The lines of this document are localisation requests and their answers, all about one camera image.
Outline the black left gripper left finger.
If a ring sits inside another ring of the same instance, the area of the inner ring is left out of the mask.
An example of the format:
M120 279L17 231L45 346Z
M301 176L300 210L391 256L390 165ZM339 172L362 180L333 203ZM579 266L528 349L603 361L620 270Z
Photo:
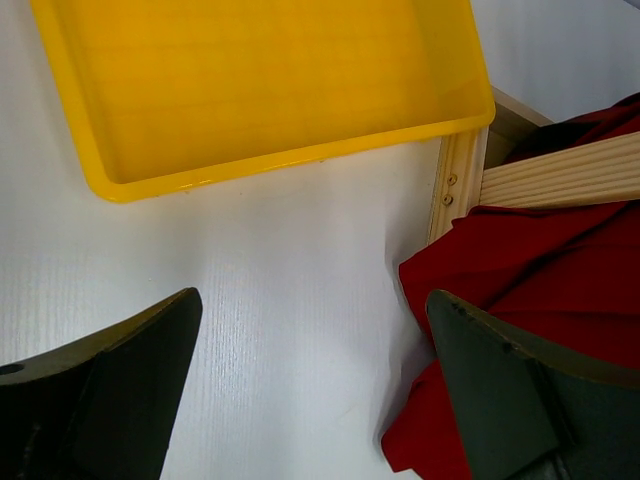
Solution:
M2 366L2 478L159 478L202 310L198 290L185 288Z

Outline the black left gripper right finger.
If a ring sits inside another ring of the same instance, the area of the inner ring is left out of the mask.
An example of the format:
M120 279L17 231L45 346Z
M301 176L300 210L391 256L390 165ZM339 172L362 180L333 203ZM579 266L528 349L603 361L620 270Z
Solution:
M426 313L475 479L636 479L639 372L443 290Z

